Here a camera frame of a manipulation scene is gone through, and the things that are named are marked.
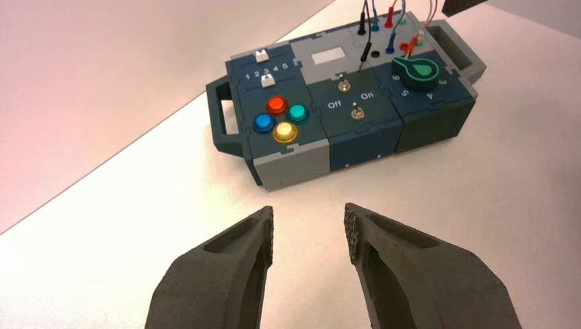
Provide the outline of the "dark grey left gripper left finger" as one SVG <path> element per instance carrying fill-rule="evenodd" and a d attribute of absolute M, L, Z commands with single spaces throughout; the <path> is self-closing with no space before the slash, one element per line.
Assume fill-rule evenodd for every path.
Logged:
<path fill-rule="evenodd" d="M 259 328 L 273 218 L 264 206 L 177 257 L 152 294 L 145 327 Z"/>

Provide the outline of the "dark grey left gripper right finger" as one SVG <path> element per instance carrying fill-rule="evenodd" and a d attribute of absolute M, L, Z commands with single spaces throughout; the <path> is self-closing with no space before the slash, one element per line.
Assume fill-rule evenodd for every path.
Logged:
<path fill-rule="evenodd" d="M 520 328 L 508 289 L 478 256 L 354 203 L 349 259 L 372 328 Z"/>

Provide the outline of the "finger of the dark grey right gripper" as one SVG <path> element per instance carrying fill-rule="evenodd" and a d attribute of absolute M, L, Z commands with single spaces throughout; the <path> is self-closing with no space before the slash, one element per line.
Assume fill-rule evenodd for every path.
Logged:
<path fill-rule="evenodd" d="M 473 8 L 486 0 L 444 0 L 442 6 L 442 13 L 446 17 L 451 17 L 460 12 L 464 12 L 470 8 Z"/>

